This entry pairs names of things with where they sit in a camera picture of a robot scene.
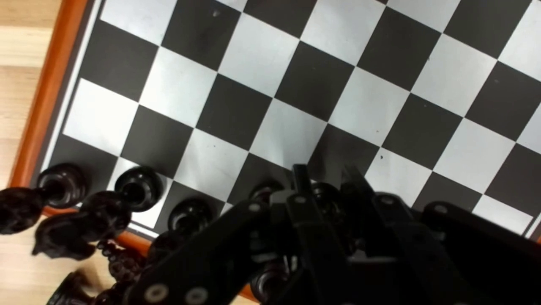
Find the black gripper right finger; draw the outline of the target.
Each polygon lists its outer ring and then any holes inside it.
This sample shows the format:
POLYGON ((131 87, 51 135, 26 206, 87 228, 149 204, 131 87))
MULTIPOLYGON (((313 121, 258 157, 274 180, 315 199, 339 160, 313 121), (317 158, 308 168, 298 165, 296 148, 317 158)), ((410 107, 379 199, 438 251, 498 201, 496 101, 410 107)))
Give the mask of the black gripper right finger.
POLYGON ((541 305, 541 248, 445 201, 422 212, 376 192, 356 167, 340 194, 354 241, 367 257, 396 258, 422 305, 541 305))

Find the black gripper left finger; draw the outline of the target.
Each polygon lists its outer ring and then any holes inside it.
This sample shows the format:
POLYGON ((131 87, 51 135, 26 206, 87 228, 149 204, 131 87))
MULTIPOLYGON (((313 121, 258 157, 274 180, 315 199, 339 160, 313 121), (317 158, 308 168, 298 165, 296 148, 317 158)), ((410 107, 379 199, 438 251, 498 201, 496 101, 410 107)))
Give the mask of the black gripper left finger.
POLYGON ((295 257, 298 268, 268 305, 344 305, 352 299, 349 255, 320 212, 308 168, 266 202, 247 199, 151 265, 122 305, 229 305, 268 265, 295 257))

